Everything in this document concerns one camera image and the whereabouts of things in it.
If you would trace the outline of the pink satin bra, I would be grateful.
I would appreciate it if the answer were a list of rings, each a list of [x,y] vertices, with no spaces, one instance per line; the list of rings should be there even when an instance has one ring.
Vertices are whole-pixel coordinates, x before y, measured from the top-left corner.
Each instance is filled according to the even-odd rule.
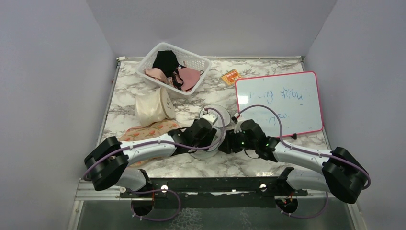
[[[168,77],[168,78],[167,78],[167,84],[168,84],[169,86],[171,86],[171,87],[175,87],[174,84],[173,84],[173,78],[172,78],[172,77]]]

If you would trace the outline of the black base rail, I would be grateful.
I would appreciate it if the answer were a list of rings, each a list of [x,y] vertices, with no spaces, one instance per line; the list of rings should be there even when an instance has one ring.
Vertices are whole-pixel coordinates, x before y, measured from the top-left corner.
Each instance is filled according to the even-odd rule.
[[[275,199],[306,196],[304,190],[287,187],[282,179],[271,177],[151,178],[146,190],[152,194],[137,195],[128,188],[120,198],[129,198],[138,207],[231,208],[271,207]]]

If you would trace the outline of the white plastic basket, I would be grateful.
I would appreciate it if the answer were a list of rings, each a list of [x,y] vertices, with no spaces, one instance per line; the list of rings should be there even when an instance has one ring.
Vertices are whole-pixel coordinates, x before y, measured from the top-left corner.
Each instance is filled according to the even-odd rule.
[[[153,79],[152,77],[149,77],[145,74],[144,70],[147,68],[152,68],[153,67],[153,62],[155,61],[157,54],[159,51],[173,51],[175,54],[177,61],[191,69],[195,70],[202,70],[203,73],[199,77],[199,80],[195,84],[191,90],[187,92],[183,92],[181,90],[178,90],[172,86],[169,86],[168,84],[164,84],[156,79]],[[147,85],[150,85],[154,88],[156,87],[163,87],[166,88],[169,95],[173,98],[189,98],[191,95],[195,92],[197,92],[198,87],[202,84],[203,80],[207,76],[208,72],[210,71],[211,68],[211,61],[205,57],[199,56],[193,52],[187,51],[185,49],[182,49],[180,47],[161,42],[157,44],[154,48],[152,48],[148,54],[141,60],[139,63],[136,73],[141,77],[141,79],[146,83]]]

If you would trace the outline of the beige bra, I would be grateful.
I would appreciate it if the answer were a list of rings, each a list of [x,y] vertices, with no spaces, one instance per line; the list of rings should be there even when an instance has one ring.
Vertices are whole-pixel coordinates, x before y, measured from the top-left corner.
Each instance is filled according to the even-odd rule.
[[[151,77],[154,78],[156,80],[158,80],[159,82],[165,83],[167,84],[167,76],[164,74],[164,72],[159,69],[159,68],[148,68],[144,70],[144,73]]]

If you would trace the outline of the orange card pack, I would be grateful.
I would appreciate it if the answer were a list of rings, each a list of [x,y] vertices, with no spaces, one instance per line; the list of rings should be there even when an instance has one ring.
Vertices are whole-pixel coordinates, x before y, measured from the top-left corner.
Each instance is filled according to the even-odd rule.
[[[235,82],[242,78],[240,73],[236,69],[232,69],[221,76],[222,80],[228,85],[233,85]]]

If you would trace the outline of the black garment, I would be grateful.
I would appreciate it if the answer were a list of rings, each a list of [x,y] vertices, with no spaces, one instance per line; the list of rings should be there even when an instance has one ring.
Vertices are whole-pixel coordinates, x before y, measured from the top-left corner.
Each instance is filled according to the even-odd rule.
[[[160,69],[166,77],[171,77],[179,63],[172,50],[158,51],[152,68]]]

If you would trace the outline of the dusty pink black-trimmed bra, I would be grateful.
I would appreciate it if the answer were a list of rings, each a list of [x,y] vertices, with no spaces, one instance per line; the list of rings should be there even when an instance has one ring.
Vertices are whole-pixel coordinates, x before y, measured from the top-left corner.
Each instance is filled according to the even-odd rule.
[[[172,84],[176,89],[188,92],[197,84],[203,74],[203,70],[191,68],[175,69],[172,75]]]

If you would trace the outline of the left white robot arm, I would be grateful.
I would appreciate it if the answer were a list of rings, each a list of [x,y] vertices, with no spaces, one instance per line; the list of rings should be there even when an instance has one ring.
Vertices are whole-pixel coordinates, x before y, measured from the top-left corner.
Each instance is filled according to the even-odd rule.
[[[215,128],[210,120],[195,119],[191,126],[140,141],[119,141],[111,136],[102,141],[84,159],[84,180],[90,181],[96,191],[108,189],[123,180],[128,166],[153,158],[190,153],[191,150],[209,150],[222,142],[225,127]]]

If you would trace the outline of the pink framed whiteboard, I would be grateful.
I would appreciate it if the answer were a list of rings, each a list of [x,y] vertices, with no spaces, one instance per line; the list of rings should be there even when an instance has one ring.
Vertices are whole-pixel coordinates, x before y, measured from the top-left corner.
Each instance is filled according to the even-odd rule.
[[[317,76],[313,71],[238,79],[237,107],[267,136],[286,137],[323,129]]]

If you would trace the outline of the cream cylindrical laundry bag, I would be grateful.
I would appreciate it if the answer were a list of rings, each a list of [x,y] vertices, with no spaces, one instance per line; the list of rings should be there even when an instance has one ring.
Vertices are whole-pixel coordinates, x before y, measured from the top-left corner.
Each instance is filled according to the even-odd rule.
[[[135,115],[142,127],[165,119],[175,119],[175,107],[165,88],[135,97]]]

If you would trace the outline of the floral orange laundry bag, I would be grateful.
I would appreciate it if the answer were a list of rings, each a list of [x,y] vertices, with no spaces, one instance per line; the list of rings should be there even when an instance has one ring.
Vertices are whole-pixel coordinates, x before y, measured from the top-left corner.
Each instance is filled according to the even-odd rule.
[[[134,126],[125,131],[125,133],[118,138],[119,141],[140,141],[150,138],[156,138],[166,134],[172,129],[180,128],[180,125],[174,120],[162,120],[152,123],[149,126],[141,127]]]

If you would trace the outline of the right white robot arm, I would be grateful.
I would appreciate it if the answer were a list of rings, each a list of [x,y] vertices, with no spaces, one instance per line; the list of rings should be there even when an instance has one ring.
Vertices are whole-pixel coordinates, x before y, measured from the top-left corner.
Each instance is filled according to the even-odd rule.
[[[366,170],[345,148],[302,149],[267,136],[253,120],[238,122],[235,129],[226,131],[218,150],[226,154],[253,150],[263,160],[304,167],[303,171],[291,170],[287,177],[276,182],[277,191],[282,195],[311,189],[329,192],[342,202],[354,204],[369,180]]]

